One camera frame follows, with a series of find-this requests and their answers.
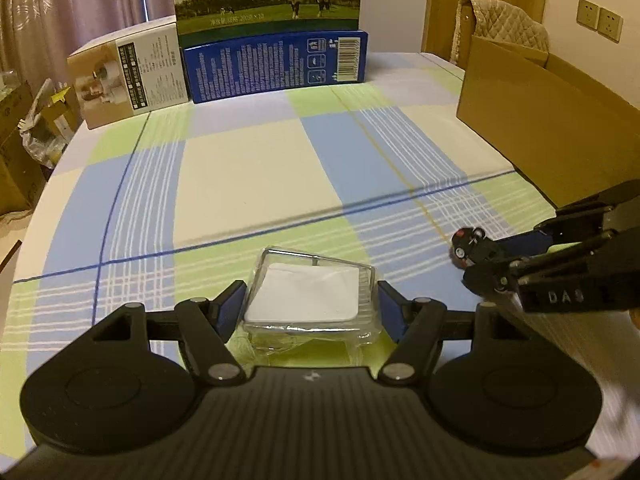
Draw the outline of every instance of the quilted cloth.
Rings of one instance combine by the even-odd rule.
[[[532,20],[520,7],[502,0],[459,0],[451,49],[452,63],[458,61],[462,5],[467,2],[471,2],[476,15],[475,36],[528,46],[543,52],[549,51],[546,28]]]

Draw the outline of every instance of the wall socket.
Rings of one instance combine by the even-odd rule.
[[[593,30],[598,28],[598,12],[600,7],[587,0],[578,0],[578,15],[576,21]]]
[[[598,32],[616,43],[620,42],[622,33],[622,16],[602,7],[598,19]]]

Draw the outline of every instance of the bed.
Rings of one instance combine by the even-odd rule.
[[[30,372],[127,301],[171,308],[248,279],[265,246],[372,264],[408,298],[474,310],[479,298],[449,259],[452,233],[481,225],[505,237],[554,211],[456,119],[463,76],[430,54],[371,54],[364,84],[83,126],[17,263],[0,344],[0,470],[33,445],[18,406]],[[603,387],[590,449],[640,454],[640,339],[628,316],[528,321]],[[230,346],[246,350],[238,339]],[[380,338],[365,363],[376,370],[391,347]],[[152,350],[178,360],[175,345],[152,342]],[[465,351],[468,343],[447,344],[443,359]]]

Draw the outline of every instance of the blue stripe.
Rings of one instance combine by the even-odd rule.
[[[113,176],[122,175],[126,161],[118,156],[84,168],[58,222],[43,274],[99,263],[105,217],[119,189]]]
[[[113,224],[121,222],[121,230],[116,237],[115,225],[107,229],[106,247],[114,255],[108,256],[108,260],[132,258],[173,247],[175,200],[183,152],[182,140],[135,153],[131,167],[140,164],[140,170],[144,171],[147,164],[151,166],[144,177],[134,174],[135,170],[124,177],[122,189],[125,191],[118,195],[113,209]],[[131,196],[124,203],[129,186],[132,186]],[[161,224],[162,232],[156,236],[156,228]]]
[[[453,234],[462,225],[478,224],[486,226],[492,236],[513,232],[484,196],[468,186],[450,186],[446,190],[425,193],[420,202],[427,206],[447,234]],[[465,204],[472,205],[473,210]],[[392,214],[396,215],[392,224],[371,223]],[[350,216],[349,220],[371,264],[404,297],[436,298],[450,310],[472,312],[476,309],[481,298],[463,286],[463,271],[453,266],[447,257],[448,240],[440,238],[415,203],[396,203],[384,212],[379,208],[363,211]],[[433,260],[431,268],[428,268],[429,260]],[[396,332],[390,334],[392,337],[398,337],[401,332],[398,327],[396,324]],[[439,362],[449,361],[469,351],[470,341],[445,342]]]
[[[469,181],[466,173],[400,108],[372,108],[354,115],[412,189],[442,190],[442,184]]]
[[[407,193],[405,184],[348,112],[300,119],[322,168],[346,207]]]
[[[107,232],[109,231],[109,225],[111,224],[111,217],[113,216],[113,209],[116,206],[116,200],[118,198],[118,195],[120,194],[120,190],[122,189],[122,183],[124,182],[124,177],[126,176],[127,172],[129,171],[129,166],[131,165],[131,161],[133,160],[133,155],[136,153],[136,149],[138,148],[138,145],[140,143],[140,139],[142,138],[142,135],[145,132],[145,128],[146,128],[146,124],[149,122],[149,117],[150,114],[148,116],[146,116],[145,119],[145,124],[143,124],[142,129],[140,130],[140,134],[138,136],[138,138],[136,139],[136,143],[133,146],[133,150],[131,150],[131,154],[129,155],[129,160],[127,161],[127,165],[124,168],[124,171],[122,172],[122,176],[120,177],[120,183],[118,184],[118,189],[116,190],[116,195],[113,197],[113,201],[111,202],[111,208],[109,209],[109,216],[107,217],[107,223],[104,227],[104,232],[102,233],[102,245],[100,246],[100,257],[98,260],[98,272],[97,275],[95,277],[95,290],[94,290],[94,308],[92,311],[92,316],[91,316],[91,324],[95,324],[95,309],[97,308],[98,305],[98,289],[100,287],[100,270],[102,267],[102,258],[104,256],[104,245],[107,242]]]
[[[425,190],[425,191],[421,191],[421,192],[415,192],[412,193],[410,196],[403,196],[401,198],[393,198],[393,199],[389,199],[389,200],[385,200],[382,202],[376,202],[375,204],[369,204],[369,205],[364,205],[364,206],[357,206],[357,207],[353,207],[349,210],[343,211],[343,212],[337,212],[337,213],[333,213],[333,214],[328,214],[328,215],[324,215],[318,218],[313,218],[313,219],[309,219],[309,220],[304,220],[304,221],[300,221],[300,222],[296,222],[293,224],[288,224],[285,226],[279,226],[279,227],[274,227],[274,228],[270,228],[270,229],[264,229],[261,231],[256,231],[253,233],[248,233],[248,234],[244,234],[244,235],[238,235],[235,237],[230,237],[230,238],[224,238],[222,240],[216,240],[213,242],[206,242],[203,244],[197,244],[197,245],[193,245],[193,246],[187,246],[187,247],[183,247],[183,248],[179,248],[179,249],[172,249],[169,251],[159,251],[157,253],[151,253],[151,254],[144,254],[142,256],[134,256],[132,258],[121,258],[119,260],[108,260],[106,262],[101,263],[101,266],[105,266],[105,265],[111,265],[111,264],[120,264],[120,263],[124,263],[124,262],[135,262],[137,260],[144,260],[146,258],[155,258],[157,256],[167,256],[168,254],[179,254],[179,253],[185,253],[187,251],[193,251],[196,249],[203,249],[206,247],[213,247],[213,246],[217,246],[217,245],[222,245],[222,244],[226,244],[229,242],[236,242],[238,240],[247,240],[248,238],[254,238],[257,236],[262,236],[265,234],[271,234],[271,233],[277,233],[280,231],[285,231],[287,229],[293,229],[295,227],[301,227],[301,226],[305,226],[305,225],[310,225],[310,224],[315,224],[318,222],[323,222],[325,220],[331,220],[334,218],[340,218],[342,216],[349,216],[349,215],[353,215],[353,214],[357,214],[357,213],[361,213],[364,211],[372,211],[375,209],[379,209],[388,205],[393,205],[393,204],[399,204],[402,202],[407,202],[409,200],[413,200],[414,198],[421,198],[424,196],[431,196],[434,195],[436,193],[442,192],[442,191],[446,191],[446,190],[450,190],[450,189],[457,189],[460,187],[465,187],[465,186],[471,186],[472,184],[477,184],[478,182],[484,182],[485,180],[490,180],[492,178],[496,178],[499,176],[503,176],[503,175],[507,175],[507,174],[511,174],[511,173],[515,173],[515,170],[509,170],[509,171],[505,171],[503,173],[499,173],[496,175],[492,175],[492,176],[484,176],[482,178],[478,178],[476,180],[473,180],[471,182],[465,182],[465,183],[460,183],[460,184],[453,184],[452,186],[448,186],[445,187],[443,189],[437,189],[437,190]],[[40,280],[42,278],[47,278],[48,276],[54,276],[54,275],[59,275],[59,274],[69,274],[71,272],[76,272],[76,270],[85,270],[85,269],[93,269],[98,267],[96,266],[89,266],[89,267],[83,267],[82,269],[70,269],[70,270],[64,270],[61,272],[57,272],[57,273],[52,273],[52,274],[41,274],[39,276],[33,276],[32,278],[23,278],[21,280],[15,280],[14,283],[26,283],[26,282],[32,282],[33,280]]]
[[[173,294],[159,294],[161,290],[174,289],[174,258],[172,255],[154,260],[139,258],[131,262],[130,265],[127,264],[128,262],[112,265],[104,264],[102,266],[103,272],[111,274],[114,279],[110,280],[111,292],[108,293],[108,288],[104,286],[98,291],[95,322],[99,322],[121,306],[121,304],[115,304],[107,311],[108,302],[113,298],[122,298],[122,303],[137,301],[137,298],[141,298],[147,312],[171,310],[174,307],[176,301]],[[160,266],[164,270],[163,273],[158,271]],[[177,344],[152,342],[152,350],[160,348],[162,348],[164,357],[172,359],[178,364],[181,363]]]
[[[84,270],[81,272],[77,272],[72,276],[52,276],[50,278],[44,278],[40,283],[40,294],[36,299],[35,307],[36,310],[33,312],[33,317],[31,319],[31,331],[29,334],[29,344],[39,343],[34,348],[42,348],[47,346],[48,341],[57,341],[57,340],[65,340],[72,341],[77,338],[89,327],[89,323],[91,320],[91,298],[93,296],[93,291],[87,287],[88,290],[75,290],[75,287],[78,287],[83,283],[91,283],[95,279],[96,270]],[[55,296],[52,294],[47,295],[47,291],[53,288],[59,287],[69,287],[68,292],[59,292]],[[60,303],[78,303],[77,305],[69,308],[77,308],[79,309],[76,312],[60,312],[63,308],[57,307]],[[55,312],[46,314],[42,311],[43,307],[50,306],[51,309]],[[60,321],[78,321],[78,325],[81,324],[82,320],[86,321],[86,325],[84,328],[81,326],[75,328],[69,328],[66,330],[64,325],[62,326],[53,326],[51,329],[42,329],[38,325],[40,323],[57,323]],[[34,330],[43,330],[42,332],[33,332]],[[56,350],[52,351],[27,351],[27,360],[26,360],[26,372],[27,374],[31,374],[39,368],[45,361],[53,357],[57,353]]]

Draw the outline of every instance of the cardboard box flap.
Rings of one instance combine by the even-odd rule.
[[[495,40],[485,40],[490,41],[493,44],[501,46],[506,50],[519,54],[520,56],[528,59],[529,61],[544,67],[549,58],[549,53],[544,52],[543,50],[538,50],[536,48],[531,48],[530,46],[518,45],[515,43],[506,43],[505,41],[495,41]]]
[[[458,118],[563,206],[640,178],[640,121],[620,117],[611,102],[622,98],[596,100],[595,85],[558,72],[474,38]]]
[[[51,104],[40,112],[49,130],[71,142],[82,123],[78,96],[73,87],[67,87],[51,97]]]
[[[40,165],[25,151],[16,130],[31,102],[27,84],[0,102],[0,215],[33,208],[46,182]]]

